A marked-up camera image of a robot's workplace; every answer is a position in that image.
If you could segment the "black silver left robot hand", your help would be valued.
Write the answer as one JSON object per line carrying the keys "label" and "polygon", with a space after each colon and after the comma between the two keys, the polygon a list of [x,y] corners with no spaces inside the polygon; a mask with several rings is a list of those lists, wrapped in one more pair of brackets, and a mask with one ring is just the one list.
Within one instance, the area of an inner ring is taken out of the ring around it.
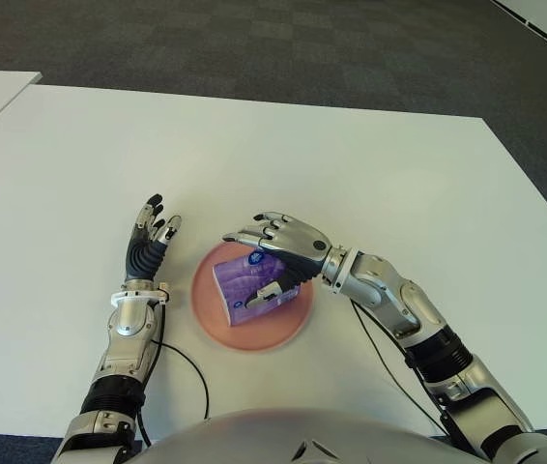
{"label": "black silver left robot hand", "polygon": [[182,218],[174,215],[161,218],[163,197],[154,194],[139,211],[131,231],[126,252],[125,281],[154,280]]}

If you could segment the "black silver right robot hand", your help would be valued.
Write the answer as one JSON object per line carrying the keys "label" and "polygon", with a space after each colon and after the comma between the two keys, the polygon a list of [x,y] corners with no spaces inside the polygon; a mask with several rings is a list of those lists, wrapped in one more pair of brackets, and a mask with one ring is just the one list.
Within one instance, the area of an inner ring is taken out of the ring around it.
{"label": "black silver right robot hand", "polygon": [[260,249],[279,259],[284,270],[276,280],[253,292],[245,301],[246,307],[277,298],[320,274],[332,248],[324,233],[294,217],[264,212],[253,219],[256,225],[225,234],[222,240]]}

